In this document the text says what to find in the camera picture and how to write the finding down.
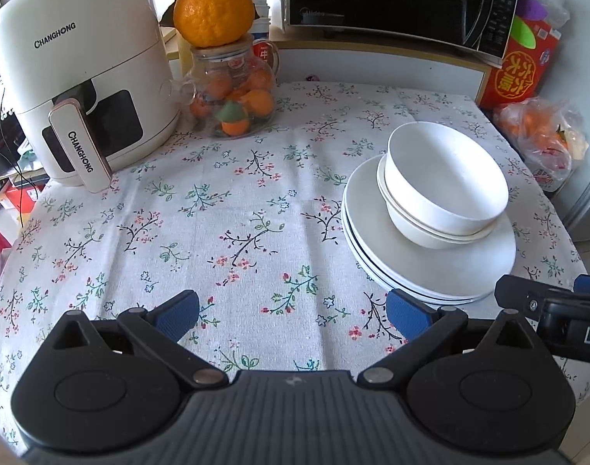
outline changhong logo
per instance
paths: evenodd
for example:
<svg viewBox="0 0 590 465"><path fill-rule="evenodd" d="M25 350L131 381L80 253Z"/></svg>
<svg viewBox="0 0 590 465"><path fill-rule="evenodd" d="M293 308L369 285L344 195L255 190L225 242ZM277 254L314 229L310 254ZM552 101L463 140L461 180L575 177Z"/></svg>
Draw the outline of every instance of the changhong logo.
<svg viewBox="0 0 590 465"><path fill-rule="evenodd" d="M77 139L77 133L75 131L71 131L67 136L71 140L71 143L73 144L73 147L76 150L78 157L82 160L82 164L86 168L86 171L88 173L91 173L93 171L93 167L90 161L88 160L88 157L86 157L86 153L84 152L82 145L80 145L80 142Z"/></svg>
<svg viewBox="0 0 590 465"><path fill-rule="evenodd" d="M60 35L65 34L66 32L71 31L72 29L76 29L76 24L74 22L71 22L70 24L67 24L66 26L61 27L61 29L57 29L57 30L53 31L48 36L44 36L43 38L40 38L39 40L35 40L34 41L34 48L38 49L42 45L49 43L54 38L58 38Z"/></svg>

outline blue gripper pad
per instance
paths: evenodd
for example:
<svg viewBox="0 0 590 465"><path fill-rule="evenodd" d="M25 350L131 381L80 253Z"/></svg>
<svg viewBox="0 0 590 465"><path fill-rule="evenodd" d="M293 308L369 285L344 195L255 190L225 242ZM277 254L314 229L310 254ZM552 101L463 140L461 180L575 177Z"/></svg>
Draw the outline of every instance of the blue gripper pad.
<svg viewBox="0 0 590 465"><path fill-rule="evenodd" d="M147 313L146 321L176 343L196 324L199 315L198 294L183 290Z"/></svg>
<svg viewBox="0 0 590 465"><path fill-rule="evenodd" d="M407 341L413 341L439 318L432 307L398 288L387 294L385 312L390 323Z"/></svg>
<svg viewBox="0 0 590 465"><path fill-rule="evenodd" d="M575 279L575 285L573 285L573 292L578 294L590 294L590 275L579 274Z"/></svg>

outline air fryer window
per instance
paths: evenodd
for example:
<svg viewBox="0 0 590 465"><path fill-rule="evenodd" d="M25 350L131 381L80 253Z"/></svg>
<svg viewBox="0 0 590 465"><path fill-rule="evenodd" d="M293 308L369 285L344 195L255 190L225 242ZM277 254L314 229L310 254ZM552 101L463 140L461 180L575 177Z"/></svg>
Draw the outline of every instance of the air fryer window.
<svg viewBox="0 0 590 465"><path fill-rule="evenodd" d="M101 100L86 119L95 144L106 157L140 141L144 133L127 90ZM66 173L72 173L73 165L51 126L43 129L43 139L60 168Z"/></svg>

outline white plate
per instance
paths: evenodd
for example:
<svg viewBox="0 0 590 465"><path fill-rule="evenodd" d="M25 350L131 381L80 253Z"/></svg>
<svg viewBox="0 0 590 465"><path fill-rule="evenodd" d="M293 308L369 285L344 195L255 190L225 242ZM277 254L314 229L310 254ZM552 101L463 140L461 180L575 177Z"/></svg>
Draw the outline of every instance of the white plate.
<svg viewBox="0 0 590 465"><path fill-rule="evenodd" d="M469 300L491 293L514 265L516 242L507 215L489 236L469 245L430 250L411 243L392 223L378 190L381 157L359 165L344 190L342 208L362 251L383 273L421 294Z"/></svg>
<svg viewBox="0 0 590 465"><path fill-rule="evenodd" d="M475 301L479 301L481 298L478 299L467 299L467 300L443 300L438 299L426 295L419 294L417 292L412 291L405 285L393 281L392 278L387 276L383 273L374 263L366 256L365 253L361 251L361 247L358 245L357 240L354 239L353 233L351 232L351 226L349 224L348 218L346 217L345 210L342 210L341 213L341 220L342 220L342 231L344 233L344 237L346 238L346 244L352 251L355 259L359 262L362 269L365 271L368 276L371 277L372 281L374 281L377 285L381 286L384 290L390 291L395 288L399 288L406 292L407 294L411 295L412 297L416 298L417 300L422 301L426 304L433 304L438 306L445 306L448 304L454 306L462 306L463 304L473 303Z"/></svg>

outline white cabinet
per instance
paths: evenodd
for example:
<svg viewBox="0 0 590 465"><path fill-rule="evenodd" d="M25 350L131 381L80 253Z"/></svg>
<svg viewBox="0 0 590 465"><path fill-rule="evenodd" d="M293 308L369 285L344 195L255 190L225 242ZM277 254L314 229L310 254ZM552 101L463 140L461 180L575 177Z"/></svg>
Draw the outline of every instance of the white cabinet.
<svg viewBox="0 0 590 465"><path fill-rule="evenodd" d="M421 53L289 48L280 51L279 82L297 82L315 75L322 82L369 83L399 88L463 94L480 100L490 68L466 60Z"/></svg>

